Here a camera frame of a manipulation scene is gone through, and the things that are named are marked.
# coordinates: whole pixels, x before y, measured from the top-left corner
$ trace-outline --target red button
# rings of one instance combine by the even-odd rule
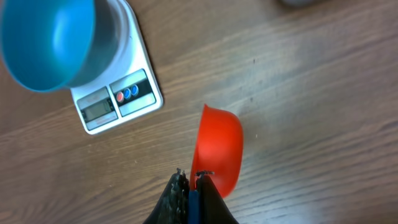
[[[119,93],[116,95],[116,100],[117,100],[119,103],[123,102],[123,100],[124,100],[124,95],[123,95],[122,92],[119,92]]]

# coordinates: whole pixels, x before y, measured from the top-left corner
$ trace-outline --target gray object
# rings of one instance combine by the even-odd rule
[[[322,0],[281,0],[281,1],[289,6],[303,7]]]

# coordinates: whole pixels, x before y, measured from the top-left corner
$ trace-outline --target blue bowl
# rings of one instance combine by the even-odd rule
[[[1,46],[10,74],[46,92],[92,81],[118,43],[106,0],[8,0]]]

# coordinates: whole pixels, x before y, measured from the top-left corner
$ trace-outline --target white scale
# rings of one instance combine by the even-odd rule
[[[116,54],[99,77],[71,88],[88,134],[98,134],[163,105],[134,12],[125,0],[108,3],[119,40]]]

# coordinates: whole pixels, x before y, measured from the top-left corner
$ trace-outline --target blue button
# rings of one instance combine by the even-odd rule
[[[133,85],[131,87],[131,93],[133,96],[137,96],[138,95],[138,86],[137,85]]]
[[[130,90],[129,88],[125,89],[125,90],[123,91],[123,95],[124,95],[124,97],[125,97],[126,100],[130,99],[130,97],[131,97],[131,90]]]

